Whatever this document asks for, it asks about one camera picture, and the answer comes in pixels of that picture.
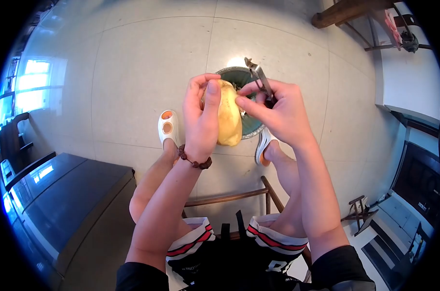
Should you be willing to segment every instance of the fingernail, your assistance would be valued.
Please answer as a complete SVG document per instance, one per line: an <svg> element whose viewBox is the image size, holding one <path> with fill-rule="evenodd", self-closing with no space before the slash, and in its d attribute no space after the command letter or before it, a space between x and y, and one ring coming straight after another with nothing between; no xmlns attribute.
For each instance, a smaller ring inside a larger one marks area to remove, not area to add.
<svg viewBox="0 0 440 291"><path fill-rule="evenodd" d="M214 84L215 82L216 81L211 81L211 82L209 82L209 84L207 84L207 91L210 94L215 94L218 91L218 86L217 86L217 84Z"/></svg>

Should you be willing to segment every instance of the metal peeler blade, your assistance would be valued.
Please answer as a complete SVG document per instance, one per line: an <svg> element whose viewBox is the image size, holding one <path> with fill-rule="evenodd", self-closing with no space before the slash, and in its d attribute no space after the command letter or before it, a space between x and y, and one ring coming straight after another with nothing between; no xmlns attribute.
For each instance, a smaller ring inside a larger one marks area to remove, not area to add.
<svg viewBox="0 0 440 291"><path fill-rule="evenodd" d="M262 67L260 67L257 64L254 64L252 62L252 59L248 59L247 57L244 58L244 61L246 62L247 68L249 68L249 72L251 73L251 77L256 78L255 83L257 84L257 87L266 96L265 106L267 106L268 108L273 108L273 106L277 102L277 99L275 98L275 95L272 91L272 88L270 87L270 84L268 83L268 80L265 77L265 74L264 74L264 71L262 70ZM260 80L260 82L262 83L262 86L259 85L257 79Z"/></svg>

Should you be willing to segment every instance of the red stripe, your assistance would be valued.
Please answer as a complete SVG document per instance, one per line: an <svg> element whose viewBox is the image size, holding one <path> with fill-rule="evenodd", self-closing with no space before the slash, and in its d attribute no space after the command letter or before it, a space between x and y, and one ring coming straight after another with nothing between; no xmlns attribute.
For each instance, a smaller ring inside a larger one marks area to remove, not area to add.
<svg viewBox="0 0 440 291"><path fill-rule="evenodd" d="M265 234L258 232L257 230L255 230L252 226L248 226L247 230L250 231L253 235L258 236L261 240L263 240L266 244L268 244L269 246L272 247L279 247L288 251L298 251L301 250L303 248L306 247L306 244L303 245L298 245L298 246L294 246L294 245L286 245L286 244L282 244L280 242L274 241L271 238L269 238L268 236L266 236Z"/></svg>
<svg viewBox="0 0 440 291"><path fill-rule="evenodd" d="M196 241L194 241L192 243L185 244L182 248L177 249L175 251L168 251L166 253L166 255L168 257L173 257L173 256L176 256L176 255L183 254L183 253L187 252L190 248L192 248L196 243L208 240L211 235L212 234L207 231L198 240L196 240Z"/></svg>

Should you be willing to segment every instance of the black sleeve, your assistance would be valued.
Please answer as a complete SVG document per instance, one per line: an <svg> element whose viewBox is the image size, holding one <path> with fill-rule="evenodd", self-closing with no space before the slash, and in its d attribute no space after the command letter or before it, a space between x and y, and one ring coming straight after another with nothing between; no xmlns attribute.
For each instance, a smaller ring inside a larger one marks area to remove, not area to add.
<svg viewBox="0 0 440 291"><path fill-rule="evenodd" d="M331 288L343 281L373 281L367 276L354 247L345 245L335 248L320 258L311 267L312 284L317 289Z"/></svg>
<svg viewBox="0 0 440 291"><path fill-rule="evenodd" d="M159 269L142 263L128 262L117 271L117 291L168 291L168 276Z"/></svg>

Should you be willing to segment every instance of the person's left hand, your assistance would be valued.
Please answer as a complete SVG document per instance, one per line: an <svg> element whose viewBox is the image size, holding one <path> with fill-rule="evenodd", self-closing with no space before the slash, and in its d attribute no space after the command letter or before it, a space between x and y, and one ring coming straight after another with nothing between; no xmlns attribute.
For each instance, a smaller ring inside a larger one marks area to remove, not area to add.
<svg viewBox="0 0 440 291"><path fill-rule="evenodd" d="M219 135L218 110L221 100L220 75L205 73L189 80L183 103L188 159L205 162L213 152ZM201 98L205 94L204 108Z"/></svg>

